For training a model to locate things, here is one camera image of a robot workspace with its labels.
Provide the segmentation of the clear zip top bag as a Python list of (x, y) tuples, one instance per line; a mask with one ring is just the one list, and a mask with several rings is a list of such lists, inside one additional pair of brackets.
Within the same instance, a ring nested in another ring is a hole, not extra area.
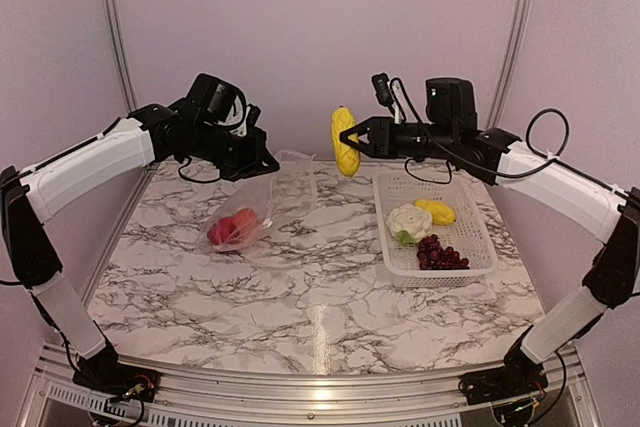
[[(281, 150), (275, 158), (280, 169), (271, 174), (243, 181), (241, 186), (213, 211), (204, 223), (197, 246), (205, 253), (239, 252), (275, 233), (278, 229), (307, 216), (316, 206), (317, 182), (313, 155), (294, 150)], [(223, 217), (242, 208), (251, 208), (258, 223), (239, 229), (237, 244), (212, 245), (206, 237), (209, 228)]]

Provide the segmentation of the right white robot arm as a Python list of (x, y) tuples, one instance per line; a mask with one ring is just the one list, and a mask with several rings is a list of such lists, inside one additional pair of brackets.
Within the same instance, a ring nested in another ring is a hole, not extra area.
[(441, 159), (493, 186), (519, 192), (566, 216), (602, 247), (581, 285), (510, 347), (497, 368), (461, 376), (468, 404), (506, 400), (544, 388), (542, 369), (568, 342), (584, 336), (603, 315), (635, 296), (639, 275), (639, 191), (624, 191), (542, 154), (501, 129), (480, 131), (472, 114), (446, 114), (428, 122), (371, 117), (355, 123), (346, 108), (331, 119), (336, 162), (361, 154), (376, 159)]

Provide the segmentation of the white cauliflower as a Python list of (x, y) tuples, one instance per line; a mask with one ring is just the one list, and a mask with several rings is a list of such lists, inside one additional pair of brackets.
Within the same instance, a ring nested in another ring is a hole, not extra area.
[(389, 213), (386, 225), (398, 243), (415, 245), (430, 235), (432, 214), (412, 204), (403, 204)]

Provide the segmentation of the red bell pepper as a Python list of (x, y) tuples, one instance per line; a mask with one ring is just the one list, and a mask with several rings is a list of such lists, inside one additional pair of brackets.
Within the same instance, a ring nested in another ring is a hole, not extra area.
[(206, 237), (214, 246), (234, 245), (240, 241), (239, 230), (231, 216), (216, 221), (207, 231)]

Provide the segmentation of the white plastic basket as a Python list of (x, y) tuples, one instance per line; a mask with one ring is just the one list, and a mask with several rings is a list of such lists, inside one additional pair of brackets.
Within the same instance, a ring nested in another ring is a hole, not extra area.
[[(471, 191), (459, 178), (447, 185), (420, 182), (404, 172), (380, 172), (373, 177), (375, 211), (384, 266), (397, 288), (460, 287), (493, 273), (498, 258), (489, 232)], [(430, 232), (440, 245), (457, 251), (468, 260), (465, 269), (423, 270), (418, 246), (395, 238), (387, 220), (391, 213), (417, 200), (439, 201), (452, 208), (455, 220), (449, 225), (434, 223)]]

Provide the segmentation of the yellow lemon toy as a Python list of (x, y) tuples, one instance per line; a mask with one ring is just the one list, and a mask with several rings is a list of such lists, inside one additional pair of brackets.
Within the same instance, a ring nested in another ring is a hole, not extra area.
[(418, 199), (414, 202), (414, 206), (429, 212), (434, 225), (448, 226), (456, 221), (455, 210), (443, 202)]

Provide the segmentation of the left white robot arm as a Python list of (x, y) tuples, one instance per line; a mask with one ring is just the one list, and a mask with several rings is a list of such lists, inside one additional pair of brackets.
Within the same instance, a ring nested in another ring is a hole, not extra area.
[(15, 282), (77, 352), (75, 383), (120, 394), (139, 385), (152, 390), (155, 374), (120, 363), (113, 344), (64, 276), (45, 223), (121, 174), (170, 157), (182, 164), (208, 161), (225, 181), (277, 171), (279, 164), (267, 149), (266, 134), (256, 125), (259, 114), (252, 109), (240, 123), (223, 125), (186, 100), (169, 107), (151, 104), (39, 164), (2, 171), (1, 231)]

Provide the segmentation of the orange pumpkin toy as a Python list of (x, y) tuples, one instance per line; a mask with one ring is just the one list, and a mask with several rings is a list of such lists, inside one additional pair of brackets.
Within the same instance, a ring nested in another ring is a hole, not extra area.
[(250, 228), (258, 223), (258, 215), (251, 208), (242, 208), (234, 214), (233, 223), (239, 229)]

